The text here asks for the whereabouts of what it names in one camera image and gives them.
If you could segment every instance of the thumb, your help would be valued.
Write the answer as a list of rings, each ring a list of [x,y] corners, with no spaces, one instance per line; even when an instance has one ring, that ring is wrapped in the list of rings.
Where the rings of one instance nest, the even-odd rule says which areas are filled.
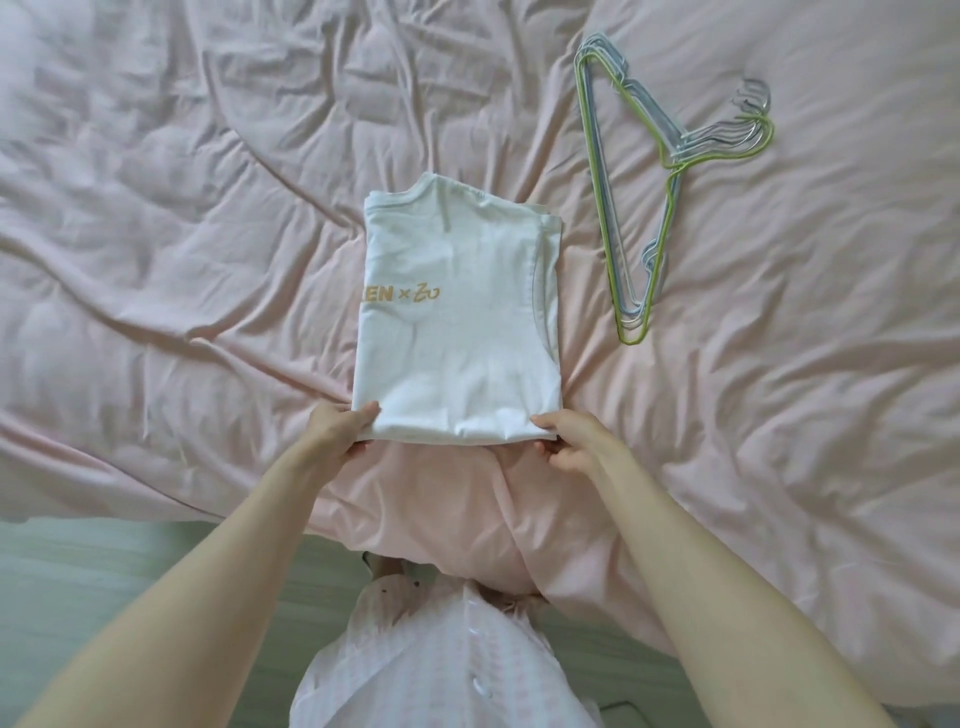
[[[360,430],[370,425],[378,414],[380,414],[380,403],[375,401],[367,402],[360,409],[342,412],[337,416],[335,425],[337,433],[345,438],[349,437],[352,442],[360,434]]]

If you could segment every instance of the person's right hand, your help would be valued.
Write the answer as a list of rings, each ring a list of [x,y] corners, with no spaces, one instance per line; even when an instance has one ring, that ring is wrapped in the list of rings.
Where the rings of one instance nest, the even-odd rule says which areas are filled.
[[[564,473],[586,475],[594,483],[602,475],[604,458],[617,452],[629,453],[593,415],[562,409],[534,415],[530,421],[537,427],[555,431],[560,440],[538,440],[534,447],[546,456],[551,466]]]

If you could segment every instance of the finger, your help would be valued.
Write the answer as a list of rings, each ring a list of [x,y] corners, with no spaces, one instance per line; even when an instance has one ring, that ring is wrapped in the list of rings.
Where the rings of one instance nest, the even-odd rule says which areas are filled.
[[[582,473],[583,458],[579,452],[574,449],[562,449],[560,452],[554,452],[547,461],[551,468],[556,468],[562,473]]]
[[[338,416],[337,426],[338,428],[342,428],[345,434],[349,434],[350,437],[355,438],[360,434],[360,430],[376,419],[378,414],[380,414],[380,403],[369,401],[360,407],[360,409],[352,409]]]
[[[534,415],[530,418],[530,422],[541,429],[555,429],[563,413],[562,409],[556,412],[545,412],[542,415]]]
[[[367,451],[368,444],[369,443],[366,440],[359,443],[353,443],[353,445],[347,448],[346,459],[352,460],[355,457],[360,457],[360,455]]]

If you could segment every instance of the wire hanger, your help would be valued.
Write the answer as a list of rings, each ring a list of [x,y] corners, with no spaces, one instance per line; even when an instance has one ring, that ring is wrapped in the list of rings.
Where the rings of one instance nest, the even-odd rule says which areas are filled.
[[[659,150],[660,165],[670,173],[666,180],[660,230],[657,237],[640,252],[640,265],[646,274],[645,289],[640,298],[634,289],[613,207],[610,178],[596,119],[593,79],[589,69],[591,61],[598,61],[603,66],[613,87],[653,135]],[[650,310],[663,285],[665,244],[680,200],[684,172],[705,161],[745,159],[766,149],[774,135],[773,122],[767,117],[770,88],[759,79],[743,79],[731,99],[739,113],[733,118],[689,131],[663,110],[641,82],[627,76],[626,59],[604,34],[595,33],[580,44],[574,69],[584,134],[587,137],[593,196],[607,255],[607,276],[613,297],[617,335],[624,344],[639,344],[646,336]]]

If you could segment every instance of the wooden floor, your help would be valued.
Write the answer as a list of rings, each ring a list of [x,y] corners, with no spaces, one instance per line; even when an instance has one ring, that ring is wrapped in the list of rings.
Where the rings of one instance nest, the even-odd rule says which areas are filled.
[[[209,532],[205,523],[37,519],[0,523],[0,725],[70,656]],[[357,554],[306,537],[231,725],[280,726],[313,655],[336,639],[368,576]],[[573,690],[633,700],[657,728],[707,728],[679,664],[613,629],[556,613],[542,625]],[[647,728],[629,708],[609,726]]]

